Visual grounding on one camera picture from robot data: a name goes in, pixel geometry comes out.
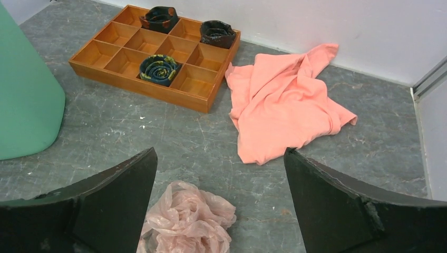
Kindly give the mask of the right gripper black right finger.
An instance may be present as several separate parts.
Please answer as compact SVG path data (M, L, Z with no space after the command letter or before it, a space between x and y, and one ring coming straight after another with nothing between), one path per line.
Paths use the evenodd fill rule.
M446 202L371 185L296 148L284 165L307 252L446 252Z

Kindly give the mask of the green plastic trash bin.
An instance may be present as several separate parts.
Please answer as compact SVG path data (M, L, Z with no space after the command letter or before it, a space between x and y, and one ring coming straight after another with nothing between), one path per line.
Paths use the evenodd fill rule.
M39 153L56 140L65 93L1 6L1 160Z

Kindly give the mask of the pink plastic trash bag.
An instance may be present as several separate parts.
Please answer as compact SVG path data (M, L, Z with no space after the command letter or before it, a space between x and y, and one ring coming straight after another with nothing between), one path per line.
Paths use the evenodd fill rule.
M174 181L147 212L137 252L229 252L236 219L225 198Z

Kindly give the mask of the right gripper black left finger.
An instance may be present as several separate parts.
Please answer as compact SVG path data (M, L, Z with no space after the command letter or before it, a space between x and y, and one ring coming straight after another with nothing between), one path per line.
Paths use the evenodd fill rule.
M1 202L1 252L136 252L157 164L148 148L64 188Z

